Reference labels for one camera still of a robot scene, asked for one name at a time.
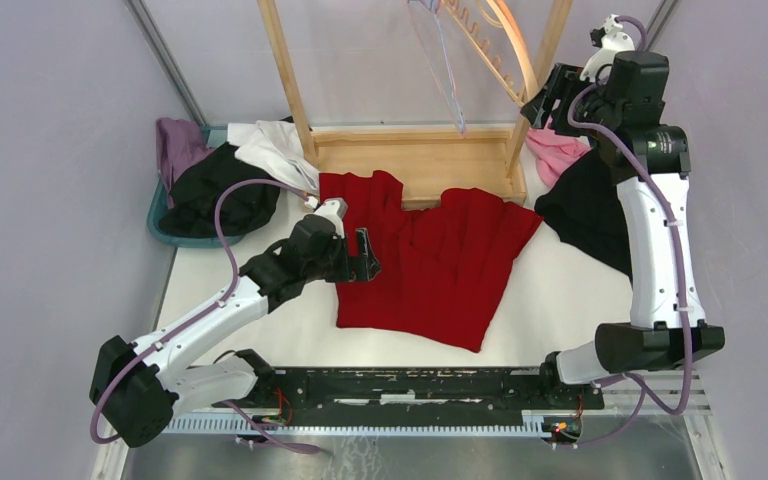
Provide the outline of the wooden hanger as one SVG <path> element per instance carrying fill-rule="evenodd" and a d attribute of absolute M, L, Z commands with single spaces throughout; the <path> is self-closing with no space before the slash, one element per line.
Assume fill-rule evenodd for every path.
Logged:
<path fill-rule="evenodd" d="M 486 5 L 488 7 L 495 15 L 495 22 L 505 33 L 517 61 L 517 71 L 522 78 L 521 86 L 515 83 L 514 76 L 511 73 L 506 73 L 502 70 L 501 57 L 494 55 L 491 39 L 481 32 L 480 25 L 471 18 L 470 7 L 462 1 L 441 1 L 441 9 L 460 28 L 479 58 L 499 81 L 507 95 L 517 105 L 523 106 L 533 99 L 540 89 L 524 35 L 505 1 L 479 1 L 478 5 Z"/>

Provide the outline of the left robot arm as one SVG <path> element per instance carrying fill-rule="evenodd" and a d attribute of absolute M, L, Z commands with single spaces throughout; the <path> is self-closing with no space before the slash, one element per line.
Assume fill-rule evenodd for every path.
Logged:
<path fill-rule="evenodd" d="M 99 349 L 89 398 L 95 409 L 90 433 L 99 444 L 105 419 L 122 440 L 137 448 L 156 438 L 183 413 L 225 400 L 267 404 L 274 379 L 234 357 L 196 367 L 194 361 L 242 327 L 298 297 L 315 281 L 370 282 L 380 272 L 369 232 L 348 239 L 338 217 L 308 214 L 290 236 L 250 258 L 231 282 L 186 317 L 132 342 L 114 336 Z"/>

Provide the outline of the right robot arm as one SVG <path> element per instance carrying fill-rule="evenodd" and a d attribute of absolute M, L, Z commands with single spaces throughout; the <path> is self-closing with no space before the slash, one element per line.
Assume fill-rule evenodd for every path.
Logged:
<path fill-rule="evenodd" d="M 577 384 L 638 371 L 682 370 L 725 345 L 695 290 L 686 207 L 691 171 L 686 133 L 661 116 L 669 61 L 624 51 L 588 70 L 556 64 L 521 110 L 536 127 L 586 136 L 606 165 L 622 208 L 632 272 L 625 323 L 599 325 L 592 341 L 549 356 L 555 370 L 537 382 L 540 400 L 562 408 Z"/>

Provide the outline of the red skirt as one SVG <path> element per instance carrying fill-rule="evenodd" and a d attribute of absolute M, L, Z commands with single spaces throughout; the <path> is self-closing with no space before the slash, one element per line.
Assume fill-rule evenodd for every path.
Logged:
<path fill-rule="evenodd" d="M 381 271 L 337 285 L 336 324 L 408 333 L 474 353 L 499 307 L 513 263 L 543 219 L 480 189 L 445 190 L 438 206 L 402 207 L 391 174 L 323 173 L 323 197 L 341 198 L 348 231 L 364 227 Z"/>

